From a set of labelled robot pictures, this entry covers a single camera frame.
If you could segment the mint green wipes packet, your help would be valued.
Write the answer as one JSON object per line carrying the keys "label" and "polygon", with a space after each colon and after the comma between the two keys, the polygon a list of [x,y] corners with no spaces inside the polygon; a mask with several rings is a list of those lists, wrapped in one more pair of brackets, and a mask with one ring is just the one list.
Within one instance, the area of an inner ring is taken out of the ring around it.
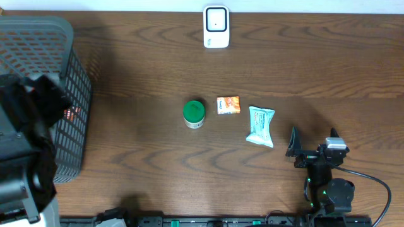
{"label": "mint green wipes packet", "polygon": [[246,137],[246,141],[273,148],[274,144],[270,134],[270,124],[275,111],[269,108],[250,106],[249,113],[250,134]]}

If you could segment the orange white tissue pack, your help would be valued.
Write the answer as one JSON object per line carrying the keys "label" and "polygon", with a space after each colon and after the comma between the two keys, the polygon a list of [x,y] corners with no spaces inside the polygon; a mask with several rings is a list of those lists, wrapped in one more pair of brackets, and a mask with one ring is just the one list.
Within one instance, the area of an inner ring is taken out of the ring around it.
{"label": "orange white tissue pack", "polygon": [[239,96],[217,98],[217,114],[239,114],[241,112]]}

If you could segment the green lid jar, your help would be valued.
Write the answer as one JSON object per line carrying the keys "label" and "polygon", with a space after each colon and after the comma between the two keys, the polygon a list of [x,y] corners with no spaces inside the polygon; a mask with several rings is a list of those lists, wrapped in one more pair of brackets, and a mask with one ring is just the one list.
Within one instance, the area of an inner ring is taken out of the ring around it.
{"label": "green lid jar", "polygon": [[188,101],[183,108],[185,124],[191,129],[198,129],[205,123],[205,106],[197,101]]}

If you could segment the orange chocolate bar wrapper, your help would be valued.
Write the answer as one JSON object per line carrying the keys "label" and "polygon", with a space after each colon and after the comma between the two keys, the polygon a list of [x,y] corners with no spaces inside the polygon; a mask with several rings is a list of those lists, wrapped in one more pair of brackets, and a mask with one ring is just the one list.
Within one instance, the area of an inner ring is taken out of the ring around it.
{"label": "orange chocolate bar wrapper", "polygon": [[75,119],[80,115],[81,108],[80,107],[70,107],[64,111],[64,118],[70,122],[74,122]]}

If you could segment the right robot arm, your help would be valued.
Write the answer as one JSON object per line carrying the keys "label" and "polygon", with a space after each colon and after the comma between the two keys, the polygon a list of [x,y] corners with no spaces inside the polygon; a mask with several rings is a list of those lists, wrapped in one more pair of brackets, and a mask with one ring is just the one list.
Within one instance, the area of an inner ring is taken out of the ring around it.
{"label": "right robot arm", "polygon": [[345,141],[332,128],[330,136],[315,150],[303,149],[299,132],[292,128],[285,156],[295,158],[294,167],[305,168],[305,200],[311,210],[295,219],[295,226],[346,226],[346,213],[352,211],[355,186],[342,178],[334,178],[332,169],[343,164],[349,152]]}

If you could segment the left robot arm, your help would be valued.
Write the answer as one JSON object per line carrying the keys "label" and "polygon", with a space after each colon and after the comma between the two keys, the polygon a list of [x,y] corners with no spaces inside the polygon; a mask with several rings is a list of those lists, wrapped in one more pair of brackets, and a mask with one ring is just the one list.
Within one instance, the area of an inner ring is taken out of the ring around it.
{"label": "left robot arm", "polygon": [[51,127],[71,106],[62,88],[43,74],[3,75],[1,85],[1,226],[131,226],[123,209],[93,218],[59,214]]}

